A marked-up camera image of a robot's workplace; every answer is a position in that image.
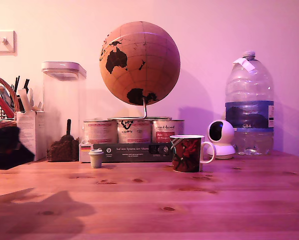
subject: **basket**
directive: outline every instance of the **basket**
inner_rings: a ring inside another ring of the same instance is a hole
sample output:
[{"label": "basket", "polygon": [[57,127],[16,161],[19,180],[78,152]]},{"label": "basket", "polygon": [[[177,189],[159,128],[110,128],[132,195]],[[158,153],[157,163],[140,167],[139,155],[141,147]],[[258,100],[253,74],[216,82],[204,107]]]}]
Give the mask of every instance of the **basket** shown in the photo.
[{"label": "basket", "polygon": [[0,129],[1,129],[4,127],[16,126],[16,112],[20,110],[20,105],[19,105],[18,97],[17,97],[16,93],[14,92],[14,90],[12,89],[12,87],[6,81],[4,81],[2,78],[0,78],[0,84],[2,84],[9,91],[10,97],[12,98],[12,100],[14,102],[14,109],[15,109],[14,119],[13,118],[0,119]]}]

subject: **bottle label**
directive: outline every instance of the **bottle label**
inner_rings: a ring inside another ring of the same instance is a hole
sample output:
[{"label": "bottle label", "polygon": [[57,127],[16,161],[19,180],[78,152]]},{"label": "bottle label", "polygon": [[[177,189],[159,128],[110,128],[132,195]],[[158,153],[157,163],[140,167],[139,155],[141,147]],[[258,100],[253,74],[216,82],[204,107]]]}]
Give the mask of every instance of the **bottle label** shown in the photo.
[{"label": "bottle label", "polygon": [[241,57],[239,59],[236,59],[233,64],[240,64],[243,68],[246,69],[246,71],[248,71],[249,73],[255,69],[255,67],[253,66],[253,64],[251,64],[246,58]]},{"label": "bottle label", "polygon": [[227,102],[226,121],[237,132],[273,132],[273,101]]}]

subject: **blue label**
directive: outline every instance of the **blue label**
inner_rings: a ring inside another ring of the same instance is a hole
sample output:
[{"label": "blue label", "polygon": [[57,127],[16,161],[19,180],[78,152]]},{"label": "blue label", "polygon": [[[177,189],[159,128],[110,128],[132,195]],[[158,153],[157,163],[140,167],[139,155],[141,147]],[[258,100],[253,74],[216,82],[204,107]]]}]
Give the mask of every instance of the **blue label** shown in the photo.
[{"label": "blue label", "polygon": [[238,132],[273,132],[273,101],[227,102],[226,121]]}]

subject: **white tag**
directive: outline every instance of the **white tag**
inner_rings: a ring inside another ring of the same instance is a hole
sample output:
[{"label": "white tag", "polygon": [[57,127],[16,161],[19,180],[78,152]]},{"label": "white tag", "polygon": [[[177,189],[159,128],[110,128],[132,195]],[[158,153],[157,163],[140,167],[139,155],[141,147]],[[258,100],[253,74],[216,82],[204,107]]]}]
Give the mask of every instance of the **white tag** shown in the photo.
[{"label": "white tag", "polygon": [[[274,118],[274,106],[273,105],[268,106],[268,118]],[[274,128],[274,120],[268,119],[268,127]]]},{"label": "white tag", "polygon": [[246,58],[240,57],[233,61],[233,64],[240,64],[243,68],[245,68],[248,72],[255,69],[253,64],[251,64]]}]

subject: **water bottle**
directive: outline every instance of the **water bottle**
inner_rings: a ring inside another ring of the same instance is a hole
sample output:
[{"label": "water bottle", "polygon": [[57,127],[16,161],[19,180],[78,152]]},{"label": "water bottle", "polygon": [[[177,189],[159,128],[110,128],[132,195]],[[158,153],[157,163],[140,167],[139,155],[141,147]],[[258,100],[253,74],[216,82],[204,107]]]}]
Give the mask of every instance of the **water bottle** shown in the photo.
[{"label": "water bottle", "polygon": [[225,116],[235,130],[233,146],[240,155],[267,155],[274,143],[272,77],[254,51],[244,52],[233,64],[225,88]]}]

